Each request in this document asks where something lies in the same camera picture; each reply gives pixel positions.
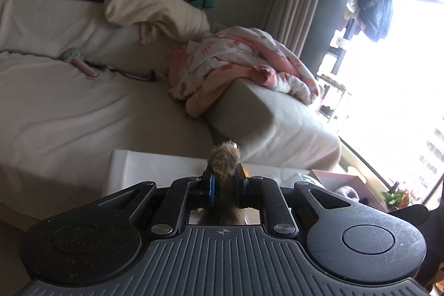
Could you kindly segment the brown furry plush toy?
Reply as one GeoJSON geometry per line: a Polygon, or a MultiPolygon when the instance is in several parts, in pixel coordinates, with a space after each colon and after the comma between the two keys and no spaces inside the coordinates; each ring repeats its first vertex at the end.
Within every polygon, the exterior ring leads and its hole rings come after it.
{"type": "Polygon", "coordinates": [[[200,210],[199,225],[245,225],[245,211],[236,205],[236,168],[241,161],[239,147],[232,141],[213,148],[208,163],[215,175],[214,204],[200,210]]]}

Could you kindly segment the green tape roll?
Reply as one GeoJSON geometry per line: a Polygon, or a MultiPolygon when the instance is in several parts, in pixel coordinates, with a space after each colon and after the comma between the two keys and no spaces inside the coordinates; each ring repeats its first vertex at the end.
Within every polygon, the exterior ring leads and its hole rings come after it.
{"type": "Polygon", "coordinates": [[[298,182],[298,183],[305,182],[305,183],[309,183],[309,184],[312,184],[312,185],[315,185],[315,186],[318,186],[321,188],[324,187],[324,185],[313,176],[310,176],[307,174],[301,174],[301,173],[296,173],[296,174],[294,174],[294,176],[296,177],[296,182],[298,182]]]}

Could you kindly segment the white foam pad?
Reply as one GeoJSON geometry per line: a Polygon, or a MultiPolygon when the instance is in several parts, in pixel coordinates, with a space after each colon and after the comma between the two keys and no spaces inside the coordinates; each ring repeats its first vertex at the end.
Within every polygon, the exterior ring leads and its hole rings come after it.
{"type": "MultiPolygon", "coordinates": [[[[107,196],[144,181],[153,181],[159,188],[169,187],[176,179],[202,175],[206,166],[207,161],[204,158],[114,150],[102,195],[107,196]]],[[[243,163],[242,166],[251,176],[265,176],[284,187],[292,187],[301,179],[302,174],[309,173],[308,170],[249,163],[243,163]]]]}

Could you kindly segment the pink cardboard storage box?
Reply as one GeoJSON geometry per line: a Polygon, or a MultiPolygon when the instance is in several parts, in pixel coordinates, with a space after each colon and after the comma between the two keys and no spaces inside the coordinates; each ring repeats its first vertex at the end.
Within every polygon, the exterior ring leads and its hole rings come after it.
{"type": "Polygon", "coordinates": [[[317,179],[326,189],[332,192],[339,191],[339,194],[354,199],[359,197],[361,203],[368,204],[377,210],[388,212],[385,202],[359,176],[316,170],[310,170],[309,176],[317,179]]]}

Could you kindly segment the pink floral white blanket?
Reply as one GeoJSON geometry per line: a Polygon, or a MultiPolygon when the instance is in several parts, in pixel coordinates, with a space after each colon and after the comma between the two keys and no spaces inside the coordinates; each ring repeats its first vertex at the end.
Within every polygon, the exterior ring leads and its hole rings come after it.
{"type": "Polygon", "coordinates": [[[311,105],[321,95],[312,72],[286,46],[259,29],[234,26],[200,42],[188,42],[170,56],[170,95],[199,117],[238,79],[251,80],[311,105]]]}

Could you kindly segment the potted green plant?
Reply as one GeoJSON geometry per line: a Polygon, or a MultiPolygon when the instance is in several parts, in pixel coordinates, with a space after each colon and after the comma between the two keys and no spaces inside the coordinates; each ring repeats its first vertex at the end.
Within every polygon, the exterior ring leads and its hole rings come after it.
{"type": "Polygon", "coordinates": [[[409,207],[416,201],[414,194],[403,188],[399,182],[395,182],[387,191],[381,191],[380,195],[389,211],[409,207]]]}

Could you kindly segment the grey fabric sofa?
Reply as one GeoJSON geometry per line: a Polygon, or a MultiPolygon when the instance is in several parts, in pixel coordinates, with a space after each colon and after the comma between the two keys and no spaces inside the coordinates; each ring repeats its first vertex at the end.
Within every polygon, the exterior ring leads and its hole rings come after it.
{"type": "Polygon", "coordinates": [[[171,47],[76,0],[1,0],[1,221],[27,229],[102,195],[114,150],[206,158],[235,141],[244,161],[329,171],[338,137],[312,107],[235,80],[201,118],[169,94],[171,47]],[[61,60],[68,48],[99,76],[61,60]]]}

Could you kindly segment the teal pink mushroom toy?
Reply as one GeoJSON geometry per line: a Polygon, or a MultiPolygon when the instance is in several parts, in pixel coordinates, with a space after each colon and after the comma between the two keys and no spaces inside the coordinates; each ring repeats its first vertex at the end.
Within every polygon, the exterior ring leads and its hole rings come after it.
{"type": "Polygon", "coordinates": [[[97,78],[99,76],[99,74],[93,70],[93,68],[82,60],[81,52],[77,48],[71,47],[65,50],[61,55],[61,60],[70,63],[89,78],[97,78]]]}

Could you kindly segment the cream pillow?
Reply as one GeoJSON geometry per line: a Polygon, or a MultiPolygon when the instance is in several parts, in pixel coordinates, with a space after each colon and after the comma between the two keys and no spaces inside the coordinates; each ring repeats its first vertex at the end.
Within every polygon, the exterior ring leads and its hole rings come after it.
{"type": "Polygon", "coordinates": [[[112,25],[139,24],[142,44],[161,36],[187,43],[210,31],[206,13],[184,0],[105,0],[104,7],[105,18],[112,25]]]}

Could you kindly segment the hanging dark clothes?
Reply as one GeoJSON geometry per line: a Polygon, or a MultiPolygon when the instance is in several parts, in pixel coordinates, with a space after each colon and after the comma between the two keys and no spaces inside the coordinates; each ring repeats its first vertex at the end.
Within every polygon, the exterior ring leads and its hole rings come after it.
{"type": "Polygon", "coordinates": [[[360,29],[373,42],[386,38],[393,14],[393,0],[348,0],[345,19],[356,19],[360,29]]]}

